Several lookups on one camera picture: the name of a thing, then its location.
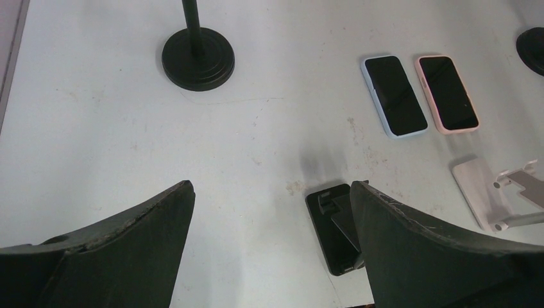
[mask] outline black stand base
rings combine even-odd
[[[359,238],[353,221],[350,186],[338,185],[306,197],[328,270],[335,276],[362,268]]]
[[[195,57],[187,29],[172,35],[162,50],[166,76],[191,91],[207,91],[224,84],[234,70],[234,51],[218,32],[201,28],[205,54]]]
[[[523,32],[516,41],[516,49],[530,69],[544,76],[544,28]]]

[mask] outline white phone stand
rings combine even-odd
[[[476,158],[452,169],[455,180],[474,217],[483,230],[503,231],[508,228],[544,223],[544,212],[517,215],[504,196],[503,186],[514,183],[524,190],[518,195],[544,210],[544,181],[534,177],[536,160],[523,169],[504,171],[494,176],[483,158]]]

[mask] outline phone case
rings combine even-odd
[[[480,118],[478,117],[478,113],[476,112],[476,108],[474,108],[474,104],[472,103],[472,99],[470,98],[470,95],[468,94],[468,91],[466,91],[466,87],[464,86],[463,77],[459,74],[459,71],[457,70],[457,66],[455,65],[455,62],[453,59],[451,59],[452,63],[454,64],[455,71],[457,72],[457,75],[459,76],[459,79],[461,80],[461,83],[463,85],[463,88],[466,91],[466,95],[468,96],[468,100],[470,101],[470,105],[472,106],[472,110],[474,110],[474,114],[476,115],[476,118],[478,119],[478,126],[471,127],[471,128],[464,128],[460,130],[449,130],[444,127],[444,124],[442,123],[442,120],[440,119],[440,114],[438,113],[438,107],[436,106],[436,102],[434,101],[434,98],[432,96],[432,93],[430,92],[430,88],[427,86],[427,79],[425,78],[425,74],[423,73],[423,68],[421,67],[420,60],[423,58],[449,58],[449,56],[445,55],[436,55],[436,56],[421,56],[416,60],[416,72],[418,73],[418,79],[420,80],[421,87],[423,88],[423,92],[425,93],[425,97],[427,98],[427,103],[429,103],[430,113],[432,114],[432,118],[434,120],[434,125],[436,126],[436,129],[443,133],[444,135],[450,135],[453,133],[468,133],[468,132],[474,132],[475,130],[480,127]]]
[[[366,65],[365,65],[366,61],[368,61],[368,60],[378,59],[378,58],[385,58],[387,56],[393,56],[393,55],[373,56],[373,57],[370,57],[370,58],[365,58],[361,62],[362,75],[364,77],[364,80],[366,81],[366,85],[368,86],[368,90],[370,91],[370,95],[372,96],[372,100],[374,101],[374,105],[376,106],[376,110],[378,110],[378,115],[380,116],[380,120],[382,121],[382,126],[384,127],[384,130],[386,131],[387,136],[389,136],[390,138],[393,138],[393,139],[400,139],[400,138],[405,138],[405,137],[410,137],[410,136],[422,134],[422,133],[426,132],[429,129],[429,126],[427,126],[427,128],[424,129],[424,130],[419,130],[419,131],[413,132],[413,133],[407,133],[405,135],[395,135],[391,131],[391,128],[389,127],[389,123],[387,121],[386,114],[384,113],[384,109],[382,108],[382,103],[380,103],[380,99],[378,98],[378,94],[376,93],[376,89],[374,87],[374,84],[372,83],[372,78],[370,77],[370,73],[366,69]]]

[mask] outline white tabletop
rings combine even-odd
[[[514,45],[535,1],[200,0],[201,24],[236,54],[230,80],[204,93],[162,70],[164,42],[185,26],[181,1],[159,2],[32,0],[0,135],[0,246],[41,243],[190,180],[172,307],[348,307],[372,302],[366,271],[328,274],[308,192],[370,180],[482,232],[452,164],[478,155],[499,172],[544,158],[544,78]],[[451,56],[481,128],[388,138],[359,69],[382,53],[401,59],[429,123],[412,63]],[[542,232],[496,236],[544,244]]]

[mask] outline black smartphone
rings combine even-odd
[[[445,134],[472,132],[480,126],[476,111],[448,56],[423,56],[416,70],[436,128]]]
[[[367,58],[361,71],[388,136],[401,138],[427,130],[425,115],[397,57]]]

